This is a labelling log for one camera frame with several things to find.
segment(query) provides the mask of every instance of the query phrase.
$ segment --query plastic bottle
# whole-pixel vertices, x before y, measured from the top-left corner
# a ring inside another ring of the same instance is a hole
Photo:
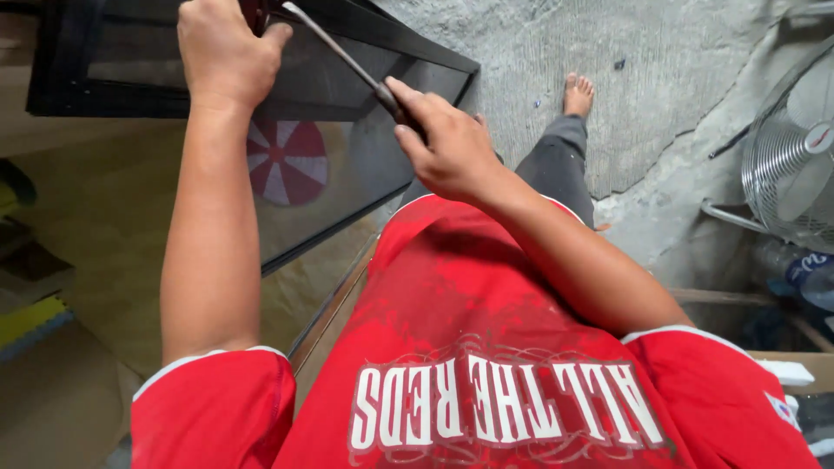
[[[760,267],[757,277],[771,289],[783,280],[812,305],[834,312],[834,255],[767,238],[756,243],[753,257]]]

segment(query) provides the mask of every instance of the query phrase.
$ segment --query gray pants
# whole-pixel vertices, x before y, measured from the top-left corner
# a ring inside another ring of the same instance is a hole
[[[558,200],[593,228],[594,203],[585,186],[587,146],[585,120],[576,114],[559,116],[547,126],[515,173],[539,194]],[[405,191],[400,207],[426,194],[430,191],[415,179]]]

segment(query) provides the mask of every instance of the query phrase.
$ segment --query red shirt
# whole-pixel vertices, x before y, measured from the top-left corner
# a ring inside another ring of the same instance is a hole
[[[182,359],[134,397],[134,469],[817,466],[747,353],[582,324],[469,205],[407,205],[368,272],[295,422],[276,350]]]

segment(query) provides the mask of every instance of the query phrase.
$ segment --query hand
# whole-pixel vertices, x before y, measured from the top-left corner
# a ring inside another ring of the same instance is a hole
[[[251,112],[272,89],[293,29],[275,24],[257,38],[237,0],[190,0],[177,34],[192,106]]]
[[[397,79],[388,77],[385,84],[428,136],[427,147],[411,128],[394,129],[427,189],[444,199],[477,205],[511,174],[495,157],[483,118],[475,120],[440,96],[422,94]]]

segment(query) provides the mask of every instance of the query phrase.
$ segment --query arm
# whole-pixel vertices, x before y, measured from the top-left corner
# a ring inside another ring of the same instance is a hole
[[[250,31],[235,0],[180,7],[191,112],[160,288],[163,363],[258,344],[260,252],[246,133],[292,35]]]
[[[395,130],[420,180],[500,223],[577,314],[617,336],[692,325],[651,274],[500,164],[484,126],[437,95],[387,83],[428,134],[427,148],[411,129]]]

